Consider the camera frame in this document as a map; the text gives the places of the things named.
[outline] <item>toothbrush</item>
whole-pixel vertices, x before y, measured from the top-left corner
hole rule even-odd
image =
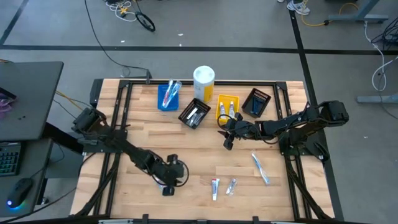
[[[257,156],[255,155],[254,152],[251,153],[251,156],[253,157],[254,163],[256,164],[257,168],[258,168],[259,171],[260,171],[260,174],[261,174],[262,179],[264,180],[264,182],[266,183],[266,185],[269,185],[269,184],[270,184],[270,183],[269,183],[269,179],[268,179],[268,177],[267,177],[267,174],[266,174],[265,170],[262,168],[259,159],[257,158]]]
[[[167,90],[166,94],[169,94],[169,97],[167,99],[167,101],[165,102],[165,108],[169,105],[169,103],[172,101],[173,97],[178,93],[178,91],[181,89],[182,83],[180,81],[177,81],[172,90],[171,93],[169,90]]]
[[[169,104],[167,103],[167,101],[169,100],[169,98],[170,98],[170,91],[171,91],[171,89],[172,89],[172,86],[173,86],[173,80],[172,79],[170,79],[170,81],[169,81],[169,87],[167,88],[167,91],[166,91],[166,94],[164,95],[164,99],[163,99],[163,103],[162,103],[162,106],[164,107],[164,108],[166,108]]]

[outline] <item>yellow box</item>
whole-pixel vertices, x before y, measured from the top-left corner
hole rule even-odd
[[[218,101],[217,101],[217,111],[216,111],[216,120],[218,116],[220,115],[220,103],[222,102],[225,107],[225,113],[229,114],[229,105],[231,104],[231,101],[234,102],[234,112],[237,113],[239,112],[239,97],[238,96],[229,96],[229,95],[218,95]],[[220,123],[226,123],[227,119],[221,119],[220,118]]]

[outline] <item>table leg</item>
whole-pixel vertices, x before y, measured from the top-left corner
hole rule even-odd
[[[382,22],[388,20],[387,15],[372,15],[368,14],[379,0],[369,0],[364,4],[356,14],[353,15],[330,15],[330,21],[369,21],[369,22]]]
[[[358,103],[398,103],[398,93],[391,96],[358,96],[356,98]]]
[[[42,204],[43,197],[44,197],[45,187],[47,186],[47,181],[48,181],[47,178],[44,178],[44,179],[43,179],[42,186],[41,186],[41,188],[40,188],[40,192],[39,192],[39,195],[38,195],[38,197],[37,197],[36,205],[41,205],[41,204]]]

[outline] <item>wooden tabletop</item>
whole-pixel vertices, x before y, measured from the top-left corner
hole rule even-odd
[[[118,79],[104,80],[99,96],[97,109],[102,111],[109,121],[114,109],[118,83]],[[287,86],[292,112],[302,111],[307,102],[303,83],[287,82]],[[190,178],[185,186],[175,189],[174,196],[163,197],[152,178],[143,174],[129,157],[123,154],[119,164],[111,217],[142,218],[142,215],[147,213],[149,218],[156,219],[252,220],[253,216],[258,216],[260,220],[293,220],[285,162],[279,153],[278,145],[236,139],[232,151],[228,151],[223,147],[224,137],[217,133],[220,130],[215,119],[218,95],[238,96],[241,111],[242,104],[252,88],[274,97],[272,87],[268,86],[216,85],[213,99],[208,103],[211,107],[210,112],[199,127],[193,130],[178,120],[178,116],[192,101],[192,86],[183,86],[180,90],[178,111],[163,112],[157,109],[157,85],[133,85],[127,119],[127,124],[130,124],[127,128],[128,141],[137,147],[150,149],[164,159],[169,154],[178,154],[178,158],[189,167]],[[282,111],[286,116],[281,91],[279,95]],[[245,120],[254,121],[249,115],[242,115]],[[277,119],[273,99],[257,120],[268,119]],[[270,186],[265,186],[261,179],[251,157],[252,150],[256,150],[263,168],[270,177]],[[71,213],[79,211],[96,190],[103,157],[103,154],[97,154],[83,166]],[[302,166],[308,191],[324,212],[334,217],[321,162],[313,156],[303,156]],[[213,177],[220,179],[217,201],[211,199]],[[226,188],[232,178],[236,178],[238,183],[234,195],[228,196]],[[300,214],[304,217],[302,197],[299,190],[296,192]],[[103,197],[102,212],[105,200],[106,197]]]

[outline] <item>black tray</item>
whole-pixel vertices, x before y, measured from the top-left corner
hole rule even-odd
[[[190,117],[190,119],[188,119],[188,117],[195,108],[198,108],[197,111],[195,112],[195,114],[197,114],[196,116],[198,116],[198,114],[200,113],[203,113],[203,115],[196,122],[191,123],[193,115]],[[189,103],[189,105],[185,108],[185,110],[180,114],[178,119],[182,121],[184,124],[188,125],[190,128],[196,129],[203,120],[203,118],[205,118],[207,112],[209,112],[210,109],[211,108],[208,105],[206,105],[204,102],[194,98],[191,101],[191,103]]]
[[[253,88],[249,94],[249,96],[246,98],[242,105],[242,109],[245,113],[248,115],[252,116],[253,118],[259,118],[262,115],[262,112],[264,112],[266,106],[268,105],[268,102],[271,100],[271,96],[263,93],[262,91]],[[258,104],[258,112],[255,113],[253,112],[253,102],[256,101]]]

